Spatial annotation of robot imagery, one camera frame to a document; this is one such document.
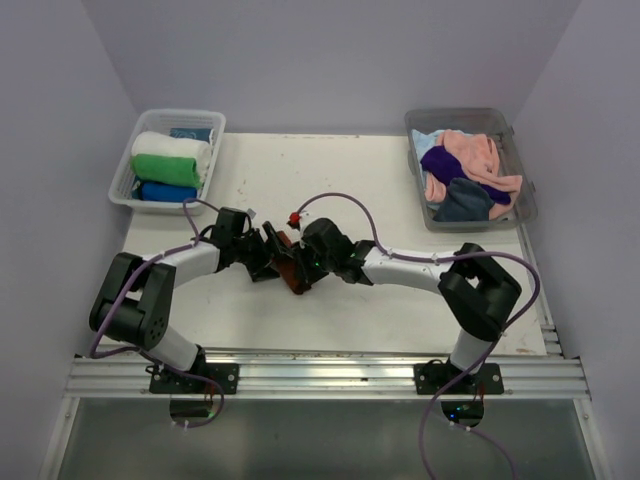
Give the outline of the brown towel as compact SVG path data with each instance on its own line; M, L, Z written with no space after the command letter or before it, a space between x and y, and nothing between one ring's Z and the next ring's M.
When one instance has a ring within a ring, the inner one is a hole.
M298 242L292 242L283 230L277 230L275 235L275 269L295 295L302 295L312 288L304 270L303 249Z

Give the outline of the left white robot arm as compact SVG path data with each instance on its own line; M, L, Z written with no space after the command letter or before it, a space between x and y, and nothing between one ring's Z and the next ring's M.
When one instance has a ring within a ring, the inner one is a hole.
M135 351L171 371L185 392L201 390L208 379L203 349L170 326L174 290L236 263L254 282L279 277L276 259L290 243L270 223L263 227L253 227L247 212L221 208L215 223L185 245L155 255L117 254L89 314L96 333L90 356Z

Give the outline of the dark grey-blue towel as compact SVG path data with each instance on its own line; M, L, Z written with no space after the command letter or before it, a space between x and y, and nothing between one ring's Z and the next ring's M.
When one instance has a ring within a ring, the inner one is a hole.
M445 199L440 203L434 220L438 222L488 221L495 202L473 181L455 178L448 185Z

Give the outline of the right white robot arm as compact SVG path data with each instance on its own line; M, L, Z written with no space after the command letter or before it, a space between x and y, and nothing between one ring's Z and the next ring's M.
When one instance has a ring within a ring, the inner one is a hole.
M478 360L499 339L522 293L481 247L465 243L452 262L434 254L420 263L416 253L385 253L372 240L353 242L328 218L293 213L289 225L300 232L296 247L309 282L331 273L349 284L396 285L442 296L460 326L445 369L447 384L464 393L480 382Z

